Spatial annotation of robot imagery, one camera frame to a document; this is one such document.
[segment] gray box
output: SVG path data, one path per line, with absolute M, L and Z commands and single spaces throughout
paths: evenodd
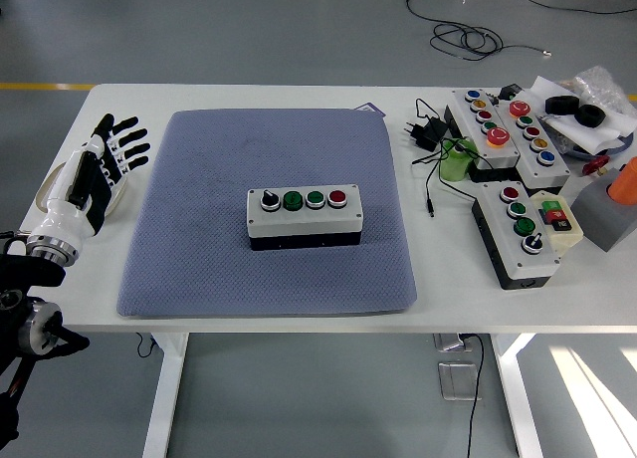
M 611 169 L 584 187 L 570 210 L 584 236 L 605 252 L 637 228 L 637 206 L 626 206 L 611 199 L 607 189 L 619 175 Z

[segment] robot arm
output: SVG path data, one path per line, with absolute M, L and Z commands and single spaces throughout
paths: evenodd
M 148 143 L 130 146 L 147 134 L 146 129 L 128 132 L 136 124 L 136 117 L 115 124 L 112 114 L 105 115 L 56 176 L 44 221 L 31 233 L 0 234 L 8 239 L 0 254 L 0 375 L 21 358 L 9 389 L 0 393 L 0 450 L 18 437 L 18 402 L 36 362 L 89 346 L 88 339 L 62 326 L 56 304 L 28 293 L 33 286 L 62 284 L 64 268 L 75 264 L 84 242 L 100 232 L 126 175 L 148 162 L 143 155 Z M 18 240 L 26 243 L 25 256 L 8 254 Z

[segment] push button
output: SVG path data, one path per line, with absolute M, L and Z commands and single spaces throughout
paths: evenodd
M 531 112 L 531 107 L 525 102 L 511 102 L 509 104 L 509 113 L 513 117 L 526 116 Z
M 298 211 L 303 207 L 303 197 L 298 191 L 288 191 L 283 196 L 283 207 L 288 211 Z
M 320 191 L 309 192 L 306 196 L 306 205 L 309 209 L 321 209 L 325 206 L 325 196 Z
M 334 209 L 341 209 L 347 205 L 347 195 L 341 190 L 334 190 L 327 197 L 327 202 Z
M 570 221 L 568 219 L 553 221 L 550 225 L 553 226 L 553 229 L 557 232 L 571 231 L 573 229 L 573 226 L 570 225 Z
M 548 148 L 548 142 L 546 142 L 544 139 L 537 138 L 531 141 L 530 148 L 533 152 L 542 152 Z
M 546 212 L 546 222 L 548 224 L 552 224 L 553 221 L 563 221 L 564 219 L 566 219 L 566 214 L 564 214 L 564 211 L 562 210 L 550 210 Z
M 491 121 L 492 118 L 493 116 L 491 115 L 491 113 L 485 110 L 476 113 L 476 121 L 480 124 L 483 124 L 485 121 Z
M 527 208 L 521 202 L 512 202 L 507 208 L 507 214 L 512 219 L 518 219 L 527 214 Z
M 485 121 L 482 123 L 482 126 L 480 127 L 480 131 L 484 134 L 487 134 L 489 132 L 489 129 L 492 129 L 496 126 L 497 124 L 495 124 L 493 121 Z
M 477 100 L 480 97 L 480 92 L 476 91 L 476 90 L 468 90 L 465 93 L 465 101 L 467 102 L 472 102 L 474 100 Z
M 534 230 L 535 223 L 527 217 L 521 217 L 514 224 L 514 231 L 516 231 L 516 234 L 519 236 L 530 236 Z
M 527 129 L 525 129 L 525 131 L 523 132 L 523 135 L 526 139 L 531 141 L 540 135 L 540 131 L 538 127 L 529 126 Z
M 516 124 L 518 125 L 518 127 L 524 129 L 533 124 L 533 119 L 530 116 L 520 116 L 516 121 Z
M 518 197 L 520 196 L 520 193 L 518 192 L 517 189 L 515 189 L 514 187 L 505 187 L 501 192 L 500 192 L 500 199 L 503 200 L 503 202 L 506 202 L 507 204 L 509 204 L 510 202 L 515 201 L 516 199 L 518 199 Z
M 510 138 L 509 132 L 503 127 L 492 127 L 487 131 L 487 142 L 491 146 L 502 146 Z
M 537 162 L 542 166 L 553 166 L 555 163 L 555 155 L 550 151 L 542 151 L 537 155 Z
M 475 100 L 474 102 L 471 102 L 471 106 L 470 106 L 471 111 L 474 113 L 481 112 L 486 107 L 487 107 L 487 104 L 483 102 L 482 100 Z
M 559 201 L 543 201 L 541 204 L 541 208 L 544 212 L 562 210 Z

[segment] blue mat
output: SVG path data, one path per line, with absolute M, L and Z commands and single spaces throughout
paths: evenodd
M 357 246 L 250 249 L 251 188 L 356 183 Z M 124 269 L 123 316 L 339 315 L 416 300 L 380 114 L 212 110 L 175 114 Z

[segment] white table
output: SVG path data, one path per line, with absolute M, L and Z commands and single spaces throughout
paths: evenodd
M 520 375 L 517 352 L 535 333 L 636 333 L 637 235 L 604 253 L 587 239 L 563 258 L 541 289 L 503 291 L 471 214 L 471 201 L 432 180 L 436 216 L 425 209 L 426 155 L 404 131 L 416 118 L 415 100 L 440 114 L 451 89 L 374 87 L 266 87 L 101 85 L 74 122 L 52 169 L 92 133 L 105 113 L 117 120 L 136 115 L 148 129 L 150 164 L 128 178 L 126 191 L 100 234 L 87 241 L 79 262 L 56 289 L 32 294 L 57 303 L 65 325 L 78 332 L 151 332 L 164 349 L 144 456 L 165 455 L 188 333 L 488 333 L 493 335 L 521 456 L 541 456 Z M 372 102 L 389 131 L 400 203 L 418 300 L 404 313 L 332 318 L 124 318 L 115 311 L 128 245 L 147 187 L 152 160 L 173 113 L 249 108 L 354 109 Z M 635 155 L 635 146 L 615 159 Z M 572 200 L 589 178 L 572 177 L 562 190 Z M 471 192 L 470 181 L 460 183 Z M 44 215 L 32 204 L 22 224 L 30 230 Z

